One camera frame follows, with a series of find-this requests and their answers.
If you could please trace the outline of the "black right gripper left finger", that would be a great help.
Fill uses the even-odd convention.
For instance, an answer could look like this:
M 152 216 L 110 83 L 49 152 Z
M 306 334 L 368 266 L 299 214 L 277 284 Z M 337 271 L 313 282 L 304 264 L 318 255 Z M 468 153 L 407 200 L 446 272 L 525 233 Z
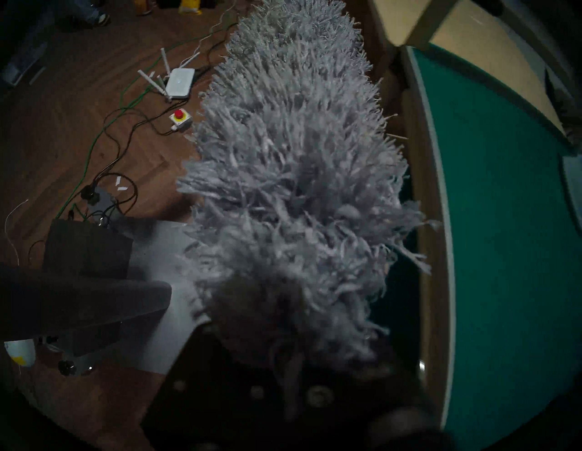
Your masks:
M 280 386 L 239 364 L 210 324 L 197 327 L 143 419 L 155 450 L 291 450 Z

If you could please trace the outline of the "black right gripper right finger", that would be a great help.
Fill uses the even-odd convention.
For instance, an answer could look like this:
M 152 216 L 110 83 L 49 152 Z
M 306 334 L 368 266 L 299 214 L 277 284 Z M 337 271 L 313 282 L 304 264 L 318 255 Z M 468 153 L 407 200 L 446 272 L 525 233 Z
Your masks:
M 454 450 L 418 378 L 392 346 L 352 372 L 307 367 L 294 417 L 295 450 Z

